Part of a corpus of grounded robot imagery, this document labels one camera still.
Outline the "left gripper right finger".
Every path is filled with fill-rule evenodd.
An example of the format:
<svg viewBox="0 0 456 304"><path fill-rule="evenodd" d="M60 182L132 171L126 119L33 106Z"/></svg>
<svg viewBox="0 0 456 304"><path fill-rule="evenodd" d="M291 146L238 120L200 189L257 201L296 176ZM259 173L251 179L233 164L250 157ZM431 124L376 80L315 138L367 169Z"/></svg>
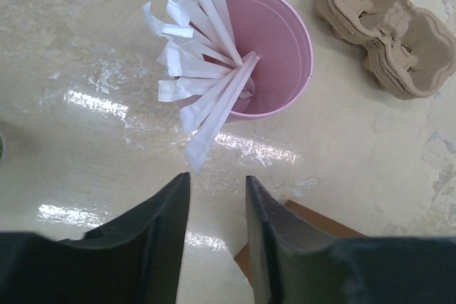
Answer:
<svg viewBox="0 0 456 304"><path fill-rule="evenodd" d="M453 303L455 239L344 237L293 242L297 216L246 178L249 264L257 303Z"/></svg>

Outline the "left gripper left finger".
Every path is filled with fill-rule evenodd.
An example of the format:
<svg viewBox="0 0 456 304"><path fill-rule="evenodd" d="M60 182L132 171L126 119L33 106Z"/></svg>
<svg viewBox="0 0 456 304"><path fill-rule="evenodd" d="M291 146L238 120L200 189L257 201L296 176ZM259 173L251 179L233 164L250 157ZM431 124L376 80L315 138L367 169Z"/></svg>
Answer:
<svg viewBox="0 0 456 304"><path fill-rule="evenodd" d="M190 190L178 174L80 240L1 233L1 302L175 303Z"/></svg>

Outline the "brown paper bag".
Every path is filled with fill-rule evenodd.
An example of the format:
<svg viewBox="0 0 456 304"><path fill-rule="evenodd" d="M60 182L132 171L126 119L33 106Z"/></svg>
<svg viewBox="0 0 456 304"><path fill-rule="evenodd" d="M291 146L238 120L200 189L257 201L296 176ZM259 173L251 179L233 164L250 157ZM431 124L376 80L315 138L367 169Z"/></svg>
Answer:
<svg viewBox="0 0 456 304"><path fill-rule="evenodd" d="M287 200L284 202L284 206L303 221L302 224L297 225L294 229L294 233L298 234L299 237L293 237L291 240L305 248L314 247L324 241L332 241L337 238L365 237L358 231L295 201Z"/></svg>

